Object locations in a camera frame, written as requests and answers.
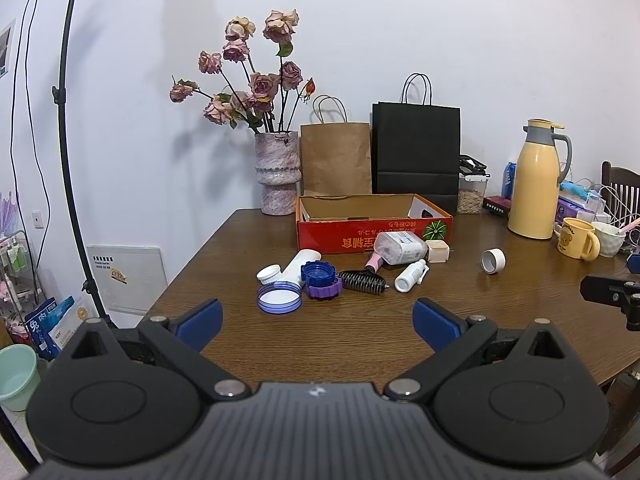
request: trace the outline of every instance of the red box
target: red box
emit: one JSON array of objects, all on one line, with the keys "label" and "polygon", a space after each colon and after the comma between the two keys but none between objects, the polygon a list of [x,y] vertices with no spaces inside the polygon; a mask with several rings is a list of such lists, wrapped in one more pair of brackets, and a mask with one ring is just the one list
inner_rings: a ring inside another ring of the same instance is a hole
[{"label": "red box", "polygon": [[451,215],[417,194],[300,196],[296,229],[299,249],[361,253],[388,231],[448,241]]}]

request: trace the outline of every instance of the white bowl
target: white bowl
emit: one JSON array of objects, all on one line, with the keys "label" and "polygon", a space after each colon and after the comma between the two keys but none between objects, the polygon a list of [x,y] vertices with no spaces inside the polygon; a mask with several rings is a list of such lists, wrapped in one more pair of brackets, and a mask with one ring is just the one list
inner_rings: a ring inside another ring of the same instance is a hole
[{"label": "white bowl", "polygon": [[591,222],[600,240],[600,256],[613,258],[625,241],[626,234],[618,234],[620,229],[603,222]]}]

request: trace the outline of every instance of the pink textured vase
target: pink textured vase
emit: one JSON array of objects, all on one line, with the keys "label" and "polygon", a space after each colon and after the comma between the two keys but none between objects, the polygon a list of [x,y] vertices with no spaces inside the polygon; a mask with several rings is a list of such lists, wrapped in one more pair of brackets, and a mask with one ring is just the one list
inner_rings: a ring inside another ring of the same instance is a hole
[{"label": "pink textured vase", "polygon": [[298,132],[255,135],[255,171],[262,184],[262,212],[288,215],[296,210],[300,173]]}]

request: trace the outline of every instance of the blue can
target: blue can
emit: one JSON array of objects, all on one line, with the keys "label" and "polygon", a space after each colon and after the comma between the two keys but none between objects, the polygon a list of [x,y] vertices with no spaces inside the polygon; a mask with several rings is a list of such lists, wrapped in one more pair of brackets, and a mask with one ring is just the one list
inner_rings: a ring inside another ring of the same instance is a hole
[{"label": "blue can", "polygon": [[504,177],[502,179],[502,198],[511,200],[513,195],[513,181],[516,178],[516,163],[510,162],[504,168]]}]

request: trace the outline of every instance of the yellow mug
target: yellow mug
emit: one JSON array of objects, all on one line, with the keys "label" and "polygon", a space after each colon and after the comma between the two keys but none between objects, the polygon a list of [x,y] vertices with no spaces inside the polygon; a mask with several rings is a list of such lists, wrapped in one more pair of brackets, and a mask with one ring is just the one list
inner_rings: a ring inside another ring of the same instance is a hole
[{"label": "yellow mug", "polygon": [[600,254],[600,240],[589,222],[577,218],[562,220],[558,251],[571,258],[592,262]]}]

